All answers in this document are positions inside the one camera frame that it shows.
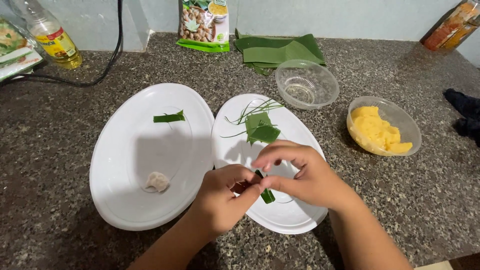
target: black towel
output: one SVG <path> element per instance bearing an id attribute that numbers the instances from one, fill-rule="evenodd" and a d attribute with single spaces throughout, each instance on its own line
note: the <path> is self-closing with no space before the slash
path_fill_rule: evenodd
<path id="1" fill-rule="evenodd" d="M 464 117 L 458 119 L 453 127 L 460 136 L 468 136 L 480 147 L 480 98 L 473 98 L 448 89 L 445 98 Z"/>

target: power cord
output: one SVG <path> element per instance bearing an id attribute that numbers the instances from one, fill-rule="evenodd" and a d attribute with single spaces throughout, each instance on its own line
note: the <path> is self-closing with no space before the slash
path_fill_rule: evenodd
<path id="1" fill-rule="evenodd" d="M 110 61 L 108 61 L 107 67 L 105 68 L 105 71 L 95 81 L 92 81 L 90 83 L 79 83 L 79 82 L 69 81 L 69 80 L 66 80 L 66 79 L 62 79 L 62 78 L 55 77 L 55 76 L 50 76 L 50 75 L 26 74 L 26 73 L 14 74 L 12 77 L 8 78 L 7 80 L 9 80 L 10 82 L 14 82 L 15 80 L 12 80 L 12 78 L 14 78 L 16 76 L 23 76 L 25 78 L 45 78 L 45 79 L 54 80 L 54 81 L 58 81 L 58 82 L 63 82 L 63 83 L 66 83 L 66 84 L 70 84 L 70 85 L 73 85 L 73 86 L 79 86 L 79 87 L 94 86 L 94 85 L 98 84 L 99 82 L 101 82 L 107 76 L 108 72 L 110 71 L 110 69 L 111 69 L 111 67 L 114 63 L 115 58 L 117 57 L 117 54 L 118 54 L 119 49 L 120 49 L 122 37 L 123 37 L 122 0 L 118 0 L 117 5 L 118 5 L 118 18 L 119 18 L 119 39 L 118 39 L 118 42 L 117 42 L 117 47 L 113 51 L 112 57 L 110 58 Z"/>

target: cooking oil bottle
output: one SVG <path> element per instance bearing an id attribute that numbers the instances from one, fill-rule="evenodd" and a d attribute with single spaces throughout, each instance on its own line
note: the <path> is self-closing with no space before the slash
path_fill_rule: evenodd
<path id="1" fill-rule="evenodd" d="M 74 69 L 82 64 L 82 56 L 57 18 L 37 0 L 10 0 L 13 8 L 27 21 L 27 29 L 43 49 L 62 68 Z"/>

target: granite countertop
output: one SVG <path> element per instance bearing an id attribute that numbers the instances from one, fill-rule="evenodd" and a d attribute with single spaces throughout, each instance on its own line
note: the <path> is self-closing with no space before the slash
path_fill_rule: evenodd
<path id="1" fill-rule="evenodd" d="M 0 87 L 0 268 L 125 268 L 178 219 L 144 232 L 102 220 L 90 196 L 95 142 L 114 111 L 143 88 L 187 85 L 213 112 L 243 93 L 283 101 L 274 76 L 256 74 L 237 51 L 205 53 L 152 36 L 145 53 L 122 53 L 93 87 L 20 81 Z M 480 96 L 480 72 L 458 52 L 416 42 L 319 39 L 340 96 L 320 110 L 287 106 L 311 130 L 327 161 L 366 201 L 414 266 L 480 252 L 480 148 L 451 127 L 460 115 L 443 98 L 453 87 Z M 49 64 L 39 73 L 90 81 L 110 52 L 83 51 L 75 71 Z M 381 157 L 349 136 L 349 103 L 359 96 L 395 102 L 417 122 L 413 156 Z M 338 263 L 328 218 L 301 235 L 271 232 L 244 217 L 192 261 L 198 269 L 332 269 Z"/>

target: white plate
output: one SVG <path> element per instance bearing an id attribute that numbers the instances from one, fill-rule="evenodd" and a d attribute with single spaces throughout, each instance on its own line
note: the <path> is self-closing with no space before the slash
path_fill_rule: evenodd
<path id="1" fill-rule="evenodd" d="M 230 124 L 225 120 L 225 116 L 234 121 L 239 118 L 240 112 L 249 103 L 251 103 L 250 107 L 255 108 L 267 100 L 269 98 L 265 96 L 245 94 L 236 96 L 223 105 L 216 116 L 212 130 L 212 154 L 216 168 L 239 163 L 254 170 L 251 167 L 251 162 L 256 159 L 260 150 L 267 144 L 255 142 L 251 146 L 250 143 L 246 142 L 246 134 L 232 138 L 222 138 L 221 136 L 231 136 L 246 130 L 245 124 Z M 315 137 L 287 108 L 273 109 L 268 116 L 272 124 L 278 125 L 277 128 L 281 130 L 279 139 L 309 145 L 325 159 Z M 274 167 L 269 174 L 292 178 L 298 171 L 290 162 L 283 161 L 280 166 Z M 326 208 L 309 205 L 275 190 L 272 190 L 272 192 L 276 199 L 275 202 L 266 204 L 260 197 L 247 211 L 249 217 L 269 230 L 285 234 L 305 233 L 320 224 L 327 215 L 328 210 Z"/>
<path id="2" fill-rule="evenodd" d="M 180 110 L 185 122 L 153 123 L 154 115 Z M 202 97 L 183 85 L 150 86 L 126 101 L 100 134 L 90 166 L 90 190 L 102 218 L 117 228 L 141 231 L 184 211 L 213 167 L 213 122 Z M 170 179 L 166 191 L 145 188 L 152 172 Z"/>

